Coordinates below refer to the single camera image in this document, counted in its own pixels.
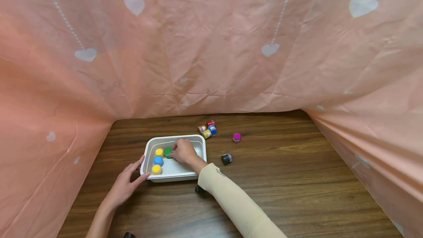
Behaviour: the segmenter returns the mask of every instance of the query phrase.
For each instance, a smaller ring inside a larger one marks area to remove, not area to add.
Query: green paint jar
[[[165,156],[167,159],[172,158],[172,157],[170,157],[170,154],[172,153],[172,149],[171,149],[170,147],[165,148],[165,149],[163,150],[163,153],[164,153],[164,156]]]

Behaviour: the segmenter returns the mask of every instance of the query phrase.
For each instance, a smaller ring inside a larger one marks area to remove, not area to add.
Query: black object
[[[206,191],[203,190],[199,185],[195,186],[195,192],[198,193],[200,195],[200,197],[202,197],[203,199],[206,198]]]
[[[229,163],[232,163],[232,156],[231,156],[231,154],[224,154],[224,155],[222,155],[221,159],[222,159],[222,163],[224,165],[227,165]]]
[[[123,236],[123,238],[135,238],[135,235],[133,235],[130,232],[125,233],[125,235]]]

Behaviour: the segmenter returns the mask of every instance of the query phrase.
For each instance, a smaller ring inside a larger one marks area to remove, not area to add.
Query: yellow lid
[[[162,170],[162,167],[160,165],[153,165],[153,167],[151,168],[151,171],[153,172],[153,174],[160,173],[160,170]]]
[[[156,155],[157,155],[157,156],[161,156],[161,155],[163,155],[163,149],[162,149],[162,148],[157,148],[157,149],[156,149]]]

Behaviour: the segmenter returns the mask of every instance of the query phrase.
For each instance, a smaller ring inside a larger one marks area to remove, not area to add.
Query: blue paint jar
[[[161,157],[161,156],[156,156],[156,157],[154,157],[154,159],[153,159],[153,163],[155,164],[155,165],[160,165],[160,166],[163,166],[165,163],[163,162],[163,158]]]
[[[209,125],[209,130],[212,135],[215,135],[217,133],[216,127],[214,125]]]

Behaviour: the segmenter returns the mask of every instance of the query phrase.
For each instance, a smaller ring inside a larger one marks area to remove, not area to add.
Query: left hand
[[[103,205],[111,210],[117,209],[134,193],[135,189],[144,182],[150,173],[142,174],[134,182],[131,182],[131,175],[136,171],[144,161],[144,155],[135,163],[131,163],[119,174],[106,198],[103,200]]]

